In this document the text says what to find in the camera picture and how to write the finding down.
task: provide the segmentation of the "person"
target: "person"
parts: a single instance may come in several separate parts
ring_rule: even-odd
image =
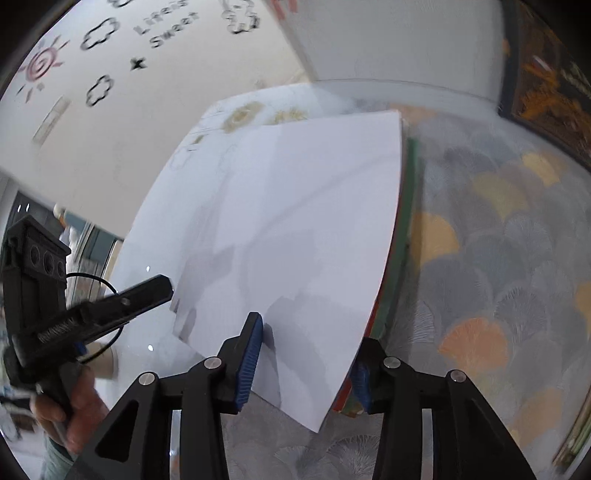
[[[53,423],[64,421],[63,409],[46,395],[31,399],[31,411],[39,425],[46,431],[46,455],[40,480],[63,480],[76,457],[90,440],[109,409],[95,390],[95,375],[84,366],[70,398],[73,415],[62,444]]]

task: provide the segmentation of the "metal screw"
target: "metal screw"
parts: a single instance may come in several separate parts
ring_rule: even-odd
[[[150,373],[150,372],[146,372],[146,373],[141,374],[139,376],[138,382],[141,385],[150,385],[154,380],[156,380],[156,377],[154,376],[154,374]]]
[[[466,381],[466,374],[462,370],[452,370],[450,377],[454,382],[462,383]]]
[[[205,368],[208,368],[210,370],[215,370],[221,364],[222,364],[222,361],[216,356],[211,356],[203,362],[203,365],[205,366]]]
[[[386,368],[398,368],[400,367],[400,360],[395,356],[387,356],[384,358],[384,366]]]

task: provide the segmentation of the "white wall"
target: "white wall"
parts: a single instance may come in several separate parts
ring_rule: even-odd
[[[125,236],[160,168],[209,105],[301,74],[262,2],[253,8],[259,28],[240,34],[228,31],[218,1],[186,2],[80,1],[23,64],[59,36],[56,48],[69,43],[57,52],[53,68],[36,81],[29,81],[26,70],[19,72],[0,101],[0,167],[42,197]],[[243,0],[231,3],[244,5]],[[150,20],[163,8],[168,10],[159,20]],[[199,18],[182,25],[183,18],[195,19],[191,12]],[[104,43],[82,50],[85,34],[111,17],[119,29]],[[150,41],[173,25],[182,28],[174,37]],[[134,27],[150,31],[140,35]],[[147,68],[132,71],[133,57],[145,57]],[[41,59],[37,66],[44,70]],[[106,74],[114,81],[111,90],[88,107],[88,90]],[[33,137],[61,97],[71,103],[39,146]]]
[[[498,100],[499,0],[300,0],[297,13],[277,2],[314,79],[412,82]]]

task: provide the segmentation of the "wall decal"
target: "wall decal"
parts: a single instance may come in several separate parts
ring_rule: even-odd
[[[189,12],[187,15],[188,17],[181,18],[181,21],[178,24],[170,27],[170,29],[166,30],[160,35],[157,35],[156,37],[150,38],[150,45],[152,45],[152,48],[161,47],[164,45],[165,40],[170,40],[172,37],[174,37],[176,32],[182,31],[185,26],[193,23],[193,20],[197,20],[199,18],[199,15],[195,12]]]
[[[121,7],[124,7],[125,5],[130,4],[134,0],[107,0],[107,1],[111,5],[113,5],[113,7],[115,7],[115,8],[121,8]]]
[[[140,59],[136,59],[133,58],[130,60],[131,62],[131,70],[137,70],[137,69],[146,69],[148,68],[146,65],[144,65],[144,62],[146,61],[145,57],[142,57]]]
[[[149,16],[144,18],[144,22],[149,25],[150,27],[156,25],[158,22],[163,21],[167,14],[172,13],[175,10],[178,10],[182,7],[187,7],[189,2],[187,0],[173,0],[171,1],[169,7],[163,7],[159,11],[152,12]],[[137,25],[134,27],[134,30],[139,35],[144,35],[150,31],[149,28],[145,28],[143,25]]]
[[[252,11],[254,3],[251,0],[238,0],[230,2],[222,0],[224,11],[222,18],[228,20],[228,31],[233,34],[249,32],[258,28],[260,17]]]
[[[108,75],[99,78],[90,90],[86,93],[86,106],[95,106],[106,98],[109,90],[113,87],[114,81]]]
[[[25,103],[28,103],[31,100],[33,95],[33,87],[36,87],[37,90],[41,91],[45,88],[45,85],[39,80],[44,77],[52,68],[61,67],[63,65],[62,61],[57,61],[59,52],[62,48],[64,48],[68,43],[69,40],[64,42],[61,46],[57,46],[60,42],[60,35],[54,38],[51,45],[47,48],[43,48],[45,46],[45,41],[41,40],[37,45],[37,49],[33,57],[28,63],[24,63],[19,69],[18,72],[25,72],[25,81],[28,83],[33,83],[27,90],[27,98]],[[25,85],[22,85],[18,91],[17,95],[21,93],[25,89]]]
[[[82,50],[90,50],[92,47],[96,47],[100,43],[105,43],[117,30],[119,30],[119,22],[117,22],[115,18],[107,18],[84,35],[80,48]]]

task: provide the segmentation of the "cloud decal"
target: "cloud decal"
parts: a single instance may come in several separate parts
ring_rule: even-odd
[[[99,43],[104,43],[109,40],[109,37],[119,30],[119,22],[114,18],[107,18],[98,27],[93,28],[84,35],[80,48],[82,50],[90,50],[96,47]]]
[[[106,98],[109,90],[113,87],[114,81],[108,75],[99,78],[90,90],[86,93],[86,106],[95,106]]]

